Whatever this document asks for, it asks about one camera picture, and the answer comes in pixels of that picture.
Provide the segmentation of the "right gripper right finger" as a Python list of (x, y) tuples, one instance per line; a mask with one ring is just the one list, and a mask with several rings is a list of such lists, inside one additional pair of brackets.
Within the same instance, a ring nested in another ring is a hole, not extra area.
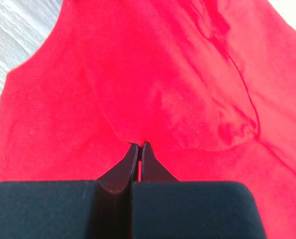
[(142, 182), (177, 182), (178, 180), (156, 159), (152, 146), (146, 142), (142, 150)]

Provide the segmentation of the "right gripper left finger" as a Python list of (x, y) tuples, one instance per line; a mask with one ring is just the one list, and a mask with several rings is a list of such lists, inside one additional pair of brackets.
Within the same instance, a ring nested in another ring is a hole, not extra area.
[(97, 180), (110, 193), (120, 193), (137, 179), (139, 147), (131, 144), (124, 158)]

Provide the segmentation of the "red t shirt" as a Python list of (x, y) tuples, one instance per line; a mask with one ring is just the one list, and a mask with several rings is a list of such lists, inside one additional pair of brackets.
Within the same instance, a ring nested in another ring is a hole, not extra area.
[(7, 74), (0, 182), (96, 179), (150, 142), (175, 177), (234, 180), (296, 239), (296, 31), (266, 0), (66, 0)]

